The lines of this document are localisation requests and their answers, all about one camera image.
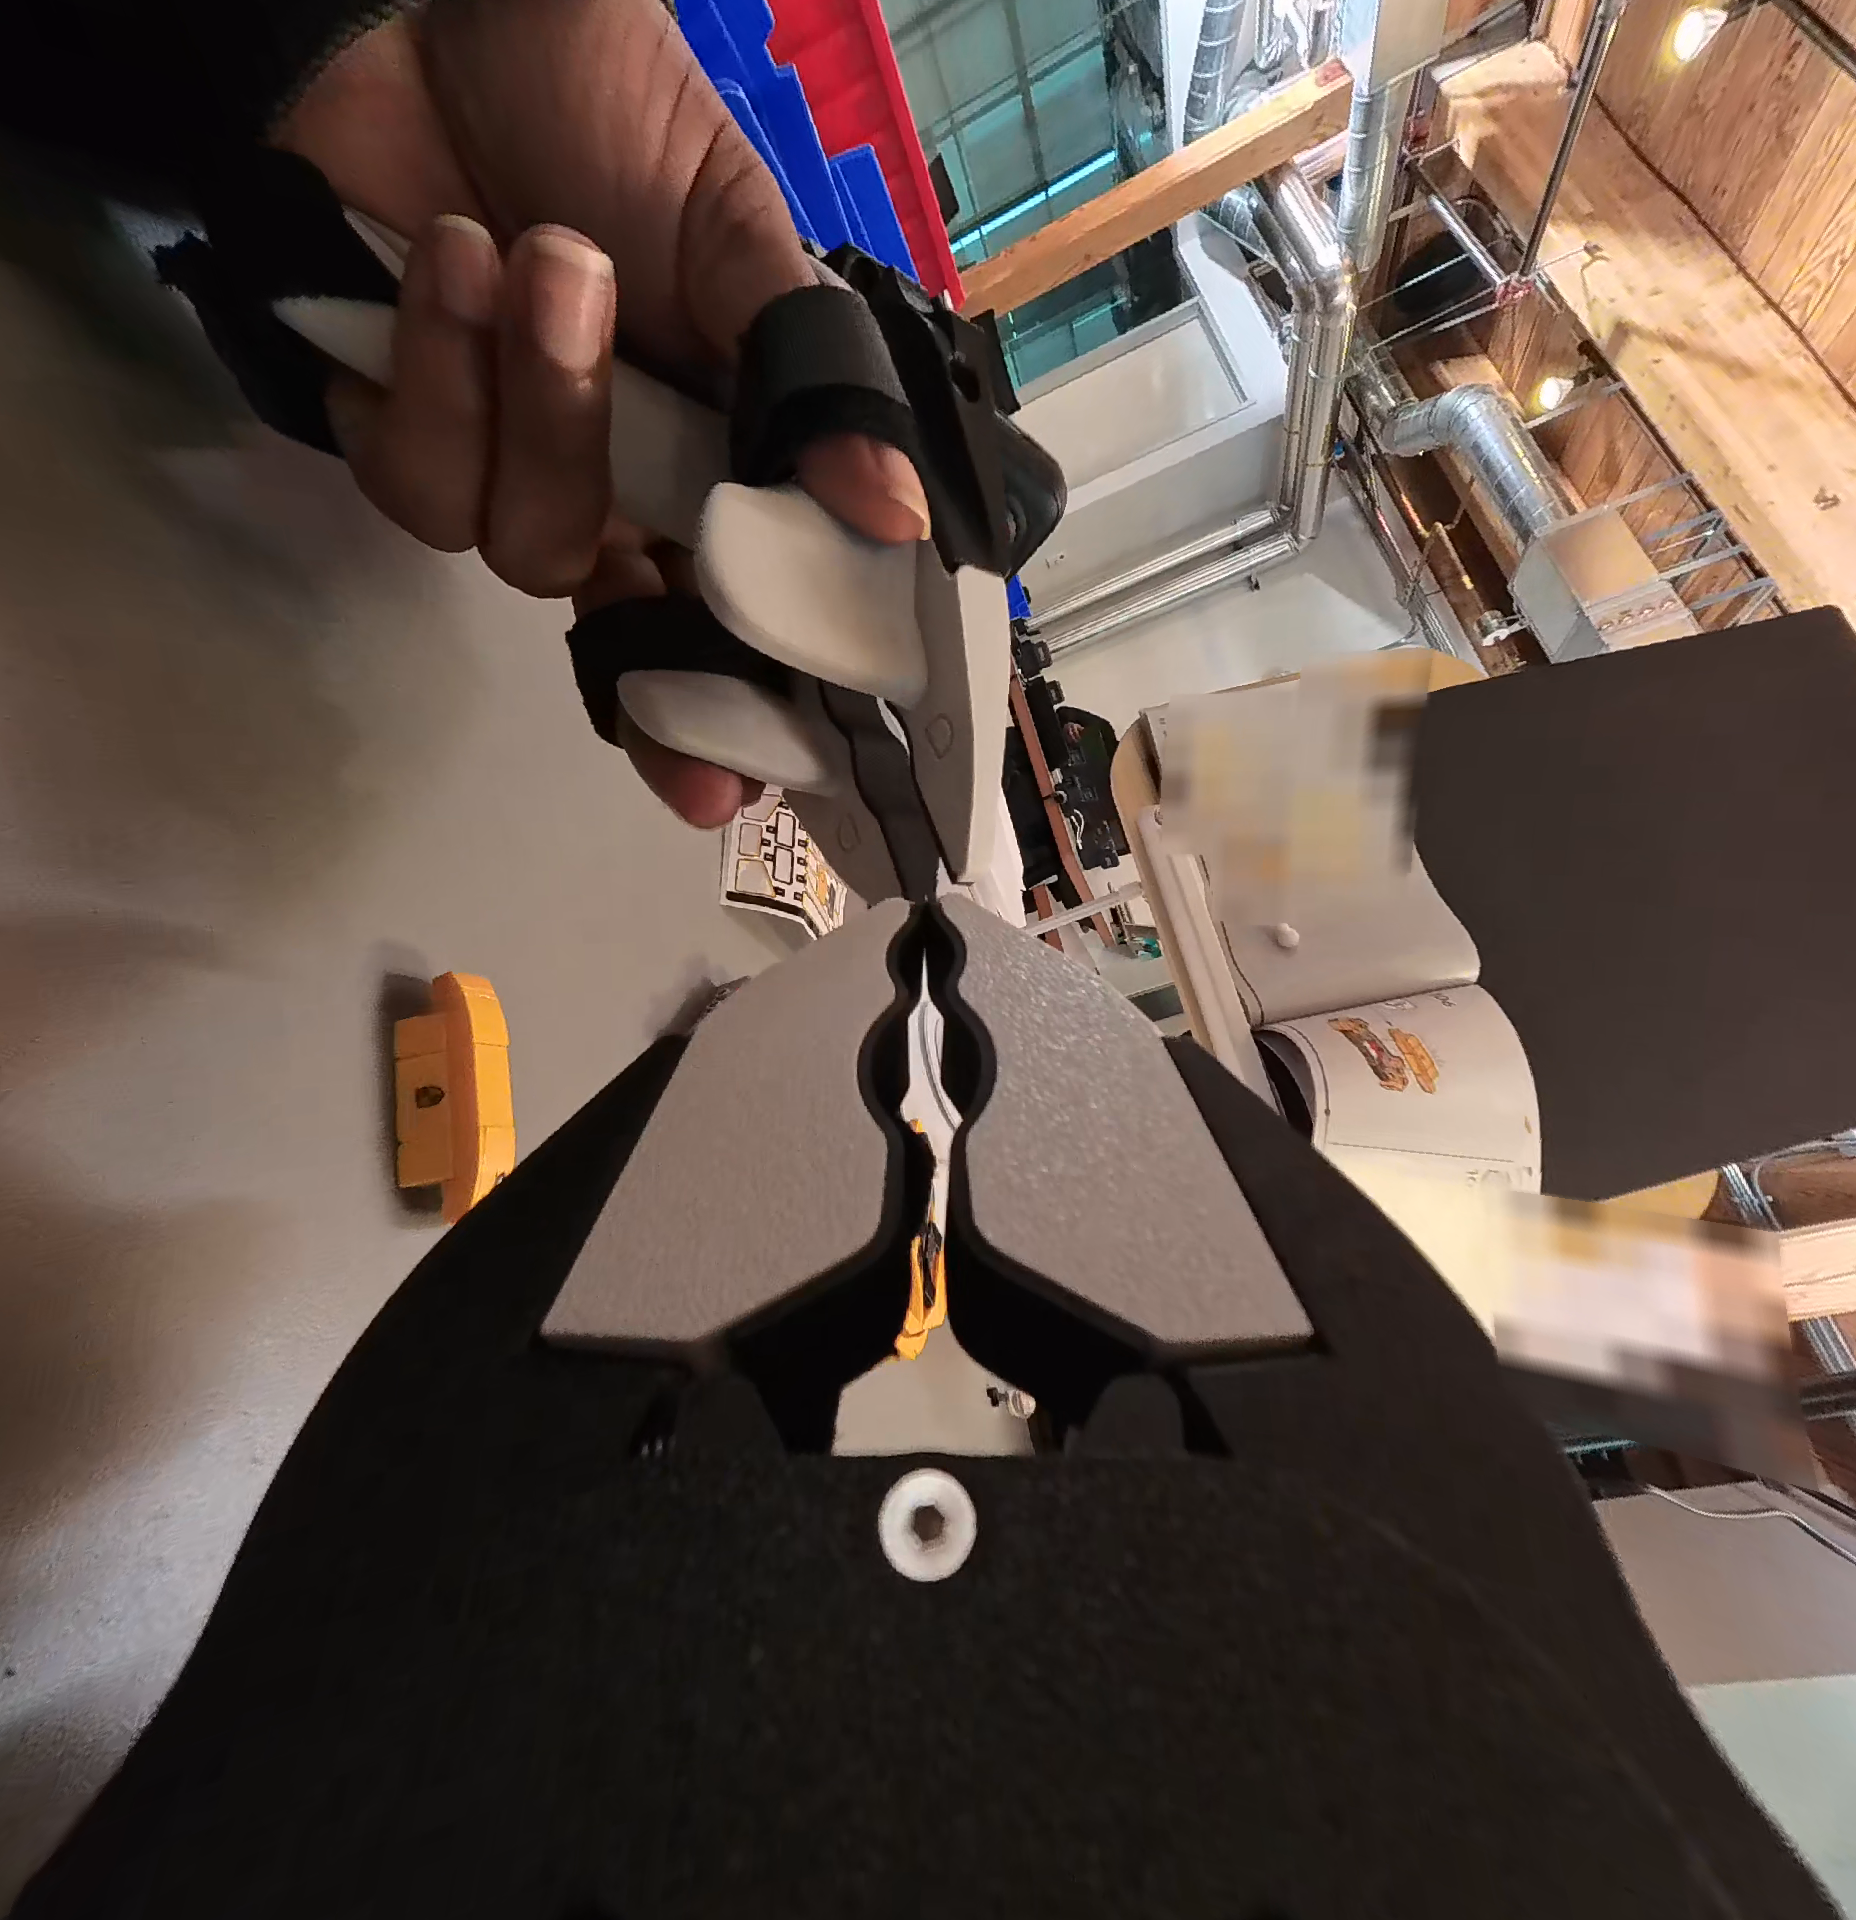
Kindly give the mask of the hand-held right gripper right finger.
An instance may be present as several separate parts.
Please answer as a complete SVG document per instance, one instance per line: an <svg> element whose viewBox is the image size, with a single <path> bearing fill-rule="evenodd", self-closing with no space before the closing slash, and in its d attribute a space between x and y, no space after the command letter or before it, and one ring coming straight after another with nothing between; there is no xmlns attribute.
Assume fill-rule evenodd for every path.
<svg viewBox="0 0 1856 1920"><path fill-rule="evenodd" d="M1151 1022L970 900L923 912L950 1160L950 1331L1063 1449L1229 1455L1213 1374L1314 1327Z"/></svg>

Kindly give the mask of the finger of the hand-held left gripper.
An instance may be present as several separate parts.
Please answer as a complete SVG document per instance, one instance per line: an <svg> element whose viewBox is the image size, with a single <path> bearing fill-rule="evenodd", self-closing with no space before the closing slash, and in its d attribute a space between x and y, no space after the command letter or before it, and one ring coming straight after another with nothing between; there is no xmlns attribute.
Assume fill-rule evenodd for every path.
<svg viewBox="0 0 1856 1920"><path fill-rule="evenodd" d="M948 571L914 548L923 695L901 708L914 785L956 884L992 862L1007 727L1007 583L974 567Z"/></svg>
<svg viewBox="0 0 1856 1920"><path fill-rule="evenodd" d="M885 704L840 686L819 686L819 708L843 740L849 779L870 821L893 889L870 900L901 898L928 904L940 893L940 847L922 798L905 735Z"/></svg>

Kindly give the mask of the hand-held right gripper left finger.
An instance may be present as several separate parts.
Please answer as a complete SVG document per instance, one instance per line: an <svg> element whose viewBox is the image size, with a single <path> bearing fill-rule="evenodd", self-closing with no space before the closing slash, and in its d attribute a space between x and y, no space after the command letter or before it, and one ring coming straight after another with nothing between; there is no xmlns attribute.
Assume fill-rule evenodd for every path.
<svg viewBox="0 0 1856 1920"><path fill-rule="evenodd" d="M686 1038L540 1337L738 1376L827 1455L893 1356L929 1151L905 1128L928 911L891 900L725 997Z"/></svg>

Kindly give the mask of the white sticker sheet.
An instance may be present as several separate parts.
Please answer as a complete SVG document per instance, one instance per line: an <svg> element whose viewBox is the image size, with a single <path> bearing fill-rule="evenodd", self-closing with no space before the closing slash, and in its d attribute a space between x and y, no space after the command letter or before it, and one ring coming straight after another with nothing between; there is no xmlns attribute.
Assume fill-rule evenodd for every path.
<svg viewBox="0 0 1856 1920"><path fill-rule="evenodd" d="M859 906L778 788L742 807L721 833L717 901L771 918L808 939L838 931Z"/></svg>

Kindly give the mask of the orange curved lego piece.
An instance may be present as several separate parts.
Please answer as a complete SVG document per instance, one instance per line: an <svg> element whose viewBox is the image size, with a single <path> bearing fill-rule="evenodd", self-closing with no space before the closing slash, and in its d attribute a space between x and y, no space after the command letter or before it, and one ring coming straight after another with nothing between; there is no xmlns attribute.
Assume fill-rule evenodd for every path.
<svg viewBox="0 0 1856 1920"><path fill-rule="evenodd" d="M406 980L386 1022L391 1185L403 1208L459 1225L516 1164L507 1022L491 980Z"/></svg>

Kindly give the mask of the lego instruction booklet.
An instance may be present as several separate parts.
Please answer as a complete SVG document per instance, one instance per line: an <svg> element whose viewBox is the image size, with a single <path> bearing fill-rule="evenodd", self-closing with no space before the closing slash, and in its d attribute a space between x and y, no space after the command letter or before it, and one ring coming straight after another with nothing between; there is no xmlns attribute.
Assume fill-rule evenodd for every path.
<svg viewBox="0 0 1856 1920"><path fill-rule="evenodd" d="M1189 1033L1348 1173L1533 1194L1540 1096L1413 847L1419 646L1146 708L1113 798Z"/></svg>

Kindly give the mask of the person's left hand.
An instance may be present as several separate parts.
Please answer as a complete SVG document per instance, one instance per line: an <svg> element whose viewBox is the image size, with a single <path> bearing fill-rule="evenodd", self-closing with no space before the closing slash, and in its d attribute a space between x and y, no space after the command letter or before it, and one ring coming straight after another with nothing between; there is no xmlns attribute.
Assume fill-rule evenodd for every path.
<svg viewBox="0 0 1856 1920"><path fill-rule="evenodd" d="M334 54L271 145L411 245L391 383L324 394L364 497L576 614L691 595L617 511L612 351L725 400L760 310L814 277L664 7L418 7Z"/></svg>

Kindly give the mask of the wooden ceiling beam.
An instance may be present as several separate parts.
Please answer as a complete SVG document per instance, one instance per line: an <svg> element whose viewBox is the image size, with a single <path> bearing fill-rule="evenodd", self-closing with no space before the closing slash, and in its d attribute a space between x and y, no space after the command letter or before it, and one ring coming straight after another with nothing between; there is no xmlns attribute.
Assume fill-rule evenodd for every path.
<svg viewBox="0 0 1856 1920"><path fill-rule="evenodd" d="M962 311L1007 315L1348 129L1351 75L1316 67L1084 205L962 273Z"/></svg>

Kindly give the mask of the red plastic bin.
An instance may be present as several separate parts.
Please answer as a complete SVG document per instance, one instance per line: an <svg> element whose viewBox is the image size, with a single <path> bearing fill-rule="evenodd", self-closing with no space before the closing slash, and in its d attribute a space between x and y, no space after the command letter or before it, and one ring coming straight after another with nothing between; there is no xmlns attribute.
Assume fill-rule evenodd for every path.
<svg viewBox="0 0 1856 1920"><path fill-rule="evenodd" d="M922 150L885 19L877 2L771 2L768 52L788 65L855 245L962 307L948 220Z"/></svg>

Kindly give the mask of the black flat panel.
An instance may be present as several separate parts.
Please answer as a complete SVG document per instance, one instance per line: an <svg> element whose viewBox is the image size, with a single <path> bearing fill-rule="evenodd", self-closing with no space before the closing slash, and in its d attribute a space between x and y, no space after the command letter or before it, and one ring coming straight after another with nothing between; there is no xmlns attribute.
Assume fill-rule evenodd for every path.
<svg viewBox="0 0 1856 1920"><path fill-rule="evenodd" d="M1823 609L1431 691L1421 862L1576 1203L1856 1130L1856 632Z"/></svg>

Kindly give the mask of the silver ventilation duct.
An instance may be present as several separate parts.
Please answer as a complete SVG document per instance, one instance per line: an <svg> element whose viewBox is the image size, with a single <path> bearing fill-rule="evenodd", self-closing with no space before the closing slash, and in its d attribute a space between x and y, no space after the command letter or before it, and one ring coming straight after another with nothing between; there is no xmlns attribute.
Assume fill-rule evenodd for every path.
<svg viewBox="0 0 1856 1920"><path fill-rule="evenodd" d="M1255 227L1292 298L1275 487L1291 548L1307 548L1323 521L1360 285L1379 258L1407 108L1443 34L1438 2L1344 4L1339 58L1351 94L1334 208L1294 163L1255 187Z"/></svg>
<svg viewBox="0 0 1856 1920"><path fill-rule="evenodd" d="M1379 445L1398 461L1449 455L1516 560L1579 512L1509 395L1488 385L1470 383L1393 406L1379 427Z"/></svg>

